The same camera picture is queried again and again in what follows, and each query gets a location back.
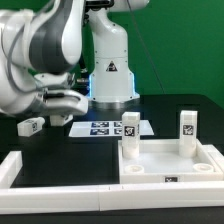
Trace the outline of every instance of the green wall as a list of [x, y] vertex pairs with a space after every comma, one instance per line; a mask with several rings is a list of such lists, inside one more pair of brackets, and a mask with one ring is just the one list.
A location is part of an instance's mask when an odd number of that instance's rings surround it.
[[[46, 0], [5, 0], [0, 8], [33, 8]], [[140, 94], [162, 94], [129, 13], [110, 17], [129, 34], [129, 65]], [[135, 17], [166, 93], [208, 96], [224, 108], [224, 1], [151, 0]], [[83, 30], [84, 54], [93, 67], [91, 32]]]

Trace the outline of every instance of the blue light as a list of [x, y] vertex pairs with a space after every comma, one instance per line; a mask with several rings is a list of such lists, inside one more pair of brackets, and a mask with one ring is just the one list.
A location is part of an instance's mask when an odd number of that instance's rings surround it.
[[89, 76], [89, 97], [92, 97], [92, 75]]
[[135, 92], [135, 75], [133, 74], [133, 95], [135, 96], [136, 95], [136, 92]]

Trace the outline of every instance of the white paper sheet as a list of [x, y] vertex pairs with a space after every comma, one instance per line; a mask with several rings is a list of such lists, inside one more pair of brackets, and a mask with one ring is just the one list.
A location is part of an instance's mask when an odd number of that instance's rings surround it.
[[[154, 135], [148, 120], [140, 121], [140, 135]], [[74, 122], [69, 137], [121, 136], [121, 121]]]

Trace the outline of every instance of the black tabletop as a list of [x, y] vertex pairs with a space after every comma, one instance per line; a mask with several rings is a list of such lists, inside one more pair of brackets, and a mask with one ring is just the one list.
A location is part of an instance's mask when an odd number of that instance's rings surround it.
[[[197, 137], [224, 153], [224, 110], [202, 95], [142, 96], [122, 110], [90, 108], [75, 121], [117, 121], [125, 111], [141, 113], [149, 120], [154, 136], [142, 139], [175, 139], [179, 136], [181, 110], [198, 111]], [[41, 132], [17, 136], [21, 120], [0, 117], [0, 159], [9, 151], [22, 151], [23, 168], [12, 187], [118, 184], [118, 140], [121, 137], [70, 138], [72, 122], [51, 127], [48, 118]], [[224, 207], [144, 209], [61, 214], [3, 215], [0, 223], [221, 223]]]

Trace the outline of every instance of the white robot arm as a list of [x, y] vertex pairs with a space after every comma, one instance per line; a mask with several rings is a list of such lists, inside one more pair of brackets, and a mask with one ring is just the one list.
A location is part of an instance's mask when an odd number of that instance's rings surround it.
[[[70, 89], [50, 89], [52, 85], [45, 86], [41, 79], [52, 74], [55, 80], [70, 77], [66, 72], [79, 61], [85, 0], [50, 1], [46, 9], [38, 15], [29, 10], [0, 11], [0, 108], [6, 114], [87, 112], [84, 96]], [[45, 74], [33, 78], [27, 68]]]

